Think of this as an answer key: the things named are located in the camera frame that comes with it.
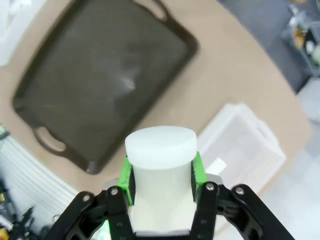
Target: white sticker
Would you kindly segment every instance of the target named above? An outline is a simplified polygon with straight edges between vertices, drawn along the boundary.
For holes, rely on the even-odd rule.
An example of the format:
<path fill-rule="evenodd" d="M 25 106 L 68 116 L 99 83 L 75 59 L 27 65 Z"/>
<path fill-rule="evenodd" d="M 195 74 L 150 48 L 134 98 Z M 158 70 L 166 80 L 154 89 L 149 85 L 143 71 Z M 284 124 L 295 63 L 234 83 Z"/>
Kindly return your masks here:
<path fill-rule="evenodd" d="M 205 170 L 207 174 L 219 175 L 225 168 L 227 164 L 222 161 L 220 157 L 217 157 Z"/>

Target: green gripper pad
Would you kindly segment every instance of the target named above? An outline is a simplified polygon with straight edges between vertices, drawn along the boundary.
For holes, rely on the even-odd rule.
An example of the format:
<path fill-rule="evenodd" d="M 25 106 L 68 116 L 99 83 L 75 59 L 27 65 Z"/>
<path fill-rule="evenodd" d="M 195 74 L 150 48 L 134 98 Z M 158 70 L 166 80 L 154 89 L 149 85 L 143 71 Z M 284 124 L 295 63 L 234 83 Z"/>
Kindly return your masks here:
<path fill-rule="evenodd" d="M 199 189 L 207 181 L 208 178 L 204 169 L 204 165 L 202 163 L 200 153 L 197 152 L 191 166 L 191 188 L 193 201 L 195 201 L 196 204 L 198 203 L 199 199 Z"/>
<path fill-rule="evenodd" d="M 132 165 L 128 160 L 128 156 L 124 158 L 121 175 L 117 186 L 126 193 L 129 206 L 135 204 L 136 182 Z"/>

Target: floor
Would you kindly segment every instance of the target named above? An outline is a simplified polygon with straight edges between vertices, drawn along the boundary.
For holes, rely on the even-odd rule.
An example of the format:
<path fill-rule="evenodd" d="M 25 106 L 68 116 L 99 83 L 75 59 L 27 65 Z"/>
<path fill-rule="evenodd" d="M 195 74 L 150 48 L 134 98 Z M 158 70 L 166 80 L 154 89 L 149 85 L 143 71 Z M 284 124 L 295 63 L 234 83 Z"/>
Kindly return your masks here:
<path fill-rule="evenodd" d="M 320 230 L 320 125 L 312 123 L 313 135 L 279 182 L 262 200 L 296 240 L 318 240 Z M 218 240 L 241 240 L 232 226 Z"/>
<path fill-rule="evenodd" d="M 285 0 L 219 0 L 244 25 L 278 65 L 297 93 L 309 78 L 303 59 L 281 38 L 292 17 Z M 312 19 L 320 20 L 316 0 L 299 5 Z"/>

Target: white lid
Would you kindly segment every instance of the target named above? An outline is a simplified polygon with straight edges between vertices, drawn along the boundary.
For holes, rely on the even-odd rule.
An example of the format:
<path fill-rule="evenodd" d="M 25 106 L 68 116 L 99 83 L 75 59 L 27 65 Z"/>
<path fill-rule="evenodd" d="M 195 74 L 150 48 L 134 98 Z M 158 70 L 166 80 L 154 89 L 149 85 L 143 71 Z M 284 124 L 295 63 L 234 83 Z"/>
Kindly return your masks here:
<path fill-rule="evenodd" d="M 148 170 L 172 169 L 191 162 L 197 154 L 194 131 L 179 126 L 154 126 L 131 133 L 125 139 L 129 162 Z"/>

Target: white bottle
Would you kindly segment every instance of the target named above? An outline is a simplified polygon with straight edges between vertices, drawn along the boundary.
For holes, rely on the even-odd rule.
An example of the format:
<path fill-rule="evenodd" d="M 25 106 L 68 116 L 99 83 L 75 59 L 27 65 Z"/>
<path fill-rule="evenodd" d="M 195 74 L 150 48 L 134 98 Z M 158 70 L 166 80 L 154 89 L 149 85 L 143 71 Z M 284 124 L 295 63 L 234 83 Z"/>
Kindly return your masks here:
<path fill-rule="evenodd" d="M 125 139 L 125 149 L 135 178 L 134 231 L 190 229 L 197 207 L 191 189 L 195 132 L 178 126 L 145 128 Z"/>

